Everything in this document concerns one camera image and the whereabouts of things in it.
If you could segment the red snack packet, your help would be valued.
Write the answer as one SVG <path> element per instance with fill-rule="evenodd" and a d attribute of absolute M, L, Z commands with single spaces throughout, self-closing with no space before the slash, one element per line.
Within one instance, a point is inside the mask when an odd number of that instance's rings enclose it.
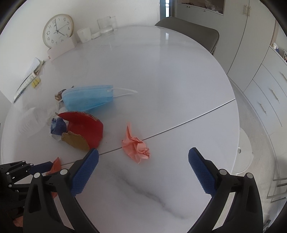
<path fill-rule="evenodd" d="M 57 157 L 54 161 L 53 161 L 53 166 L 51 167 L 51 169 L 49 171 L 47 171 L 45 173 L 45 176 L 47 175 L 51 175 L 55 172 L 58 172 L 61 170 L 61 162 L 60 162 L 60 159 L 59 157 Z M 13 223 L 16 227 L 23 227 L 23 216 L 21 217 L 18 217 L 16 219 L 13 220 Z"/>

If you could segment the blue crumpled wrapper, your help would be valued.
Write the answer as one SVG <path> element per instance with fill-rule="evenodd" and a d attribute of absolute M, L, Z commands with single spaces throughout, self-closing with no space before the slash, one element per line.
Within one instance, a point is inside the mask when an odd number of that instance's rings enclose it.
<path fill-rule="evenodd" d="M 62 134 L 67 132 L 66 122 L 61 118 L 52 118 L 50 126 L 50 134 L 53 139 L 60 141 Z"/>

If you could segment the white crumpled plastic bag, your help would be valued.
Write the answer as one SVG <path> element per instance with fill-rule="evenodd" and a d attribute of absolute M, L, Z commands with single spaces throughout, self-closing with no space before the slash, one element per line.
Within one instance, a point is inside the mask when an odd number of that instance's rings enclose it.
<path fill-rule="evenodd" d="M 43 127 L 50 127 L 51 119 L 58 117 L 61 117 L 58 107 L 52 107 L 51 109 L 40 107 L 30 108 L 20 119 L 19 132 L 26 136 L 33 136 Z"/>

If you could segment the red cardboard piece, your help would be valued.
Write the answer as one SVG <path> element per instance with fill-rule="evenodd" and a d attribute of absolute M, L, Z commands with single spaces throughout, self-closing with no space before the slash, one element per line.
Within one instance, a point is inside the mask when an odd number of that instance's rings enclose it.
<path fill-rule="evenodd" d="M 82 151 L 97 149 L 103 139 L 103 123 L 85 112 L 63 112 L 58 117 L 68 122 L 61 140 Z"/>

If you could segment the white plastic stool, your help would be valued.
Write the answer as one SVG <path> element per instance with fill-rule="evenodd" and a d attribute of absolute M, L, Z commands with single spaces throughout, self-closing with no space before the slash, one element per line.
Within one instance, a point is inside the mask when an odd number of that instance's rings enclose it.
<path fill-rule="evenodd" d="M 238 175 L 245 172 L 250 167 L 253 158 L 254 155 L 252 152 L 251 142 L 246 132 L 240 128 L 237 155 L 232 169 L 232 174 Z"/>

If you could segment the brown candy wrapper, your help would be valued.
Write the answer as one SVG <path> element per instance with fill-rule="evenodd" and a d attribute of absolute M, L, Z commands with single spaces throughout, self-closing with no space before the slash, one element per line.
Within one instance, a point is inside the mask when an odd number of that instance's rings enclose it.
<path fill-rule="evenodd" d="M 62 100 L 62 93 L 65 91 L 66 89 L 63 89 L 61 91 L 59 91 L 57 94 L 55 94 L 55 99 L 57 101 L 61 101 Z"/>

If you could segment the blue face mask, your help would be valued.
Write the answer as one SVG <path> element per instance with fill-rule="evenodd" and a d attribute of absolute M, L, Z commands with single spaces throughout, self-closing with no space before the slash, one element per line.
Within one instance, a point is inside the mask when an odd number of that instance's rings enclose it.
<path fill-rule="evenodd" d="M 113 85 L 73 87 L 62 93 L 62 101 L 69 112 L 85 112 L 113 102 L 114 98 L 135 93 L 136 90 Z"/>

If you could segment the open paper notebook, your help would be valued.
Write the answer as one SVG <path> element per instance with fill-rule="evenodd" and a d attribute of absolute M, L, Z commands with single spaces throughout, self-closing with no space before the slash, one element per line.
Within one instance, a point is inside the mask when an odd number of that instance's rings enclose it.
<path fill-rule="evenodd" d="M 30 65 L 30 68 L 28 69 L 25 78 L 23 79 L 22 83 L 16 90 L 16 93 L 13 98 L 13 103 L 15 103 L 18 98 L 22 95 L 22 93 L 25 91 L 25 89 L 28 87 L 28 85 L 38 77 L 38 74 L 44 65 L 44 60 L 39 60 L 38 58 L 33 59 L 32 64 Z"/>

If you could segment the pink crumpled paper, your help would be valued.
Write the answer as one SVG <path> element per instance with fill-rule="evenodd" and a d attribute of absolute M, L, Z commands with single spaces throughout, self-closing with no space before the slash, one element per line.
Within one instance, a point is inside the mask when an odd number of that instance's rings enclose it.
<path fill-rule="evenodd" d="M 129 122 L 126 125 L 126 137 L 122 140 L 122 149 L 137 164 L 141 160 L 148 160 L 150 158 L 149 148 L 143 140 L 132 135 L 131 124 Z"/>

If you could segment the white drawer cabinet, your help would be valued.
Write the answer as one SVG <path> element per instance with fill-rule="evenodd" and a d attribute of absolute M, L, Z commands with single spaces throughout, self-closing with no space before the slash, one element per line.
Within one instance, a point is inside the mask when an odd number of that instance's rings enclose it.
<path fill-rule="evenodd" d="M 268 135 L 286 127 L 286 61 L 269 47 L 254 78 L 244 91 Z"/>

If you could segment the clear glass mug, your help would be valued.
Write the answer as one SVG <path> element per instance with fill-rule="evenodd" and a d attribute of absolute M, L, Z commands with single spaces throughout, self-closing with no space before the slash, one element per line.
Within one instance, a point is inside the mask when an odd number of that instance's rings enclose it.
<path fill-rule="evenodd" d="M 117 30 L 118 28 L 115 16 L 106 16 L 104 18 L 98 19 L 97 23 L 101 34 L 108 34 L 114 30 Z"/>

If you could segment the grey dining chair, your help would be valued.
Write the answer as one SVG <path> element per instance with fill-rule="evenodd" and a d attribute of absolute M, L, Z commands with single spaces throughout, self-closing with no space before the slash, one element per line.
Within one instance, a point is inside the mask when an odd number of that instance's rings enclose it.
<path fill-rule="evenodd" d="M 219 41 L 219 32 L 215 29 L 194 24 L 176 17 L 166 17 L 155 24 L 157 27 L 170 29 L 194 39 L 214 55 Z"/>

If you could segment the tall white wardrobe cabinet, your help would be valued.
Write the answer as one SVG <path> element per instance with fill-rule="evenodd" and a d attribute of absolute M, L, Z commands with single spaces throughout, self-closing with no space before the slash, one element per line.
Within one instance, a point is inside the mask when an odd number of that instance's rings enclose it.
<path fill-rule="evenodd" d="M 273 36 L 275 17 L 269 9 L 261 1 L 179 1 L 177 17 L 219 32 L 214 57 L 245 91 Z"/>

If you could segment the gold rimmed wall clock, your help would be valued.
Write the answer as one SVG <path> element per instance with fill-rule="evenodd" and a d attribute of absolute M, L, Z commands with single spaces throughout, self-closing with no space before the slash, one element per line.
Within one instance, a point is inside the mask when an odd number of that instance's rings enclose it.
<path fill-rule="evenodd" d="M 67 14 L 57 14 L 45 25 L 42 33 L 44 44 L 53 48 L 73 35 L 74 22 Z"/>

